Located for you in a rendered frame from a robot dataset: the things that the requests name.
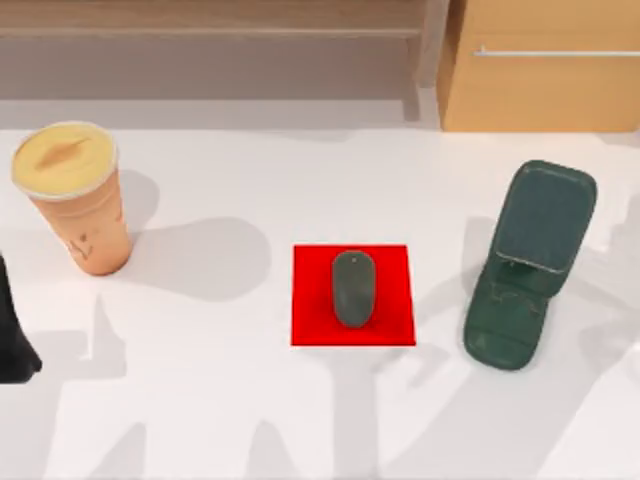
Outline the dark grey computer mouse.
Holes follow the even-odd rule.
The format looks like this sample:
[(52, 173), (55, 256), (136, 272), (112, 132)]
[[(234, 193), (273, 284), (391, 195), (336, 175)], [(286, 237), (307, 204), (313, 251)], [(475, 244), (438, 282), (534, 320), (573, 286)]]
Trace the dark grey computer mouse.
[(369, 322), (376, 300), (376, 265), (362, 250), (339, 253), (331, 265), (333, 311), (339, 322), (358, 329)]

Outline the red square mat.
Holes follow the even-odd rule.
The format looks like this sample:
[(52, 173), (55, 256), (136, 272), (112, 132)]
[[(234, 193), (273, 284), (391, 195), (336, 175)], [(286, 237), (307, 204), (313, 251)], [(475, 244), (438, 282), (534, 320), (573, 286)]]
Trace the red square mat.
[[(348, 250), (368, 254), (376, 267), (370, 320), (349, 328), (332, 301), (332, 263)], [(416, 344), (409, 255), (401, 244), (298, 244), (293, 247), (291, 344), (294, 346), (387, 346)]]

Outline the dark green phone stand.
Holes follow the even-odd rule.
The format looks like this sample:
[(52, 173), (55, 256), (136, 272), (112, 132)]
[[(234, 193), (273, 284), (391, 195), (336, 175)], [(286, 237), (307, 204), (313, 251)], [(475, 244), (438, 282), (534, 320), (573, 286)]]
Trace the dark green phone stand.
[(505, 371), (532, 360), (597, 195), (595, 179), (584, 171), (543, 160), (518, 168), (464, 322), (463, 344), (472, 358)]

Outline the wooden open shelf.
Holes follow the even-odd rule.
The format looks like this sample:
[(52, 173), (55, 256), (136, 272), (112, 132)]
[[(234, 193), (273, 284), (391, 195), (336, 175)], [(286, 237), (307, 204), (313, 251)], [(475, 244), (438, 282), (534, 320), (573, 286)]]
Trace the wooden open shelf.
[(450, 1), (0, 0), (0, 108), (396, 100), (412, 119)]

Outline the orange cup with yellow lid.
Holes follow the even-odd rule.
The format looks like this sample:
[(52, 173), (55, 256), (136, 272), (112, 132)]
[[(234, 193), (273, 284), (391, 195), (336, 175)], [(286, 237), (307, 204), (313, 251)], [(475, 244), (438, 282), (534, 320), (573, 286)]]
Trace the orange cup with yellow lid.
[(11, 178), (84, 272), (110, 275), (129, 260), (119, 151), (113, 135), (88, 122), (34, 131), (16, 148)]

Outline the wooden cupboard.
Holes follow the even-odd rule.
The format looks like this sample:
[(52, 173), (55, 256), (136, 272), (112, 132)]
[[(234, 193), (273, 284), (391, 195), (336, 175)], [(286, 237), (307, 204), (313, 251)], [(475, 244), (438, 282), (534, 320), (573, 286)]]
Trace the wooden cupboard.
[(450, 0), (437, 77), (450, 132), (631, 132), (640, 58), (487, 58), (489, 50), (640, 51), (640, 0)]

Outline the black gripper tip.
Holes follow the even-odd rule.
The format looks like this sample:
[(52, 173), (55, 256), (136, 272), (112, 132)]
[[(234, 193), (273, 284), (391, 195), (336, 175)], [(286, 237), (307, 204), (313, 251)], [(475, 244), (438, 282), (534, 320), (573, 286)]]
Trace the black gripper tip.
[(0, 384), (22, 384), (42, 369), (18, 319), (4, 257), (0, 254)]

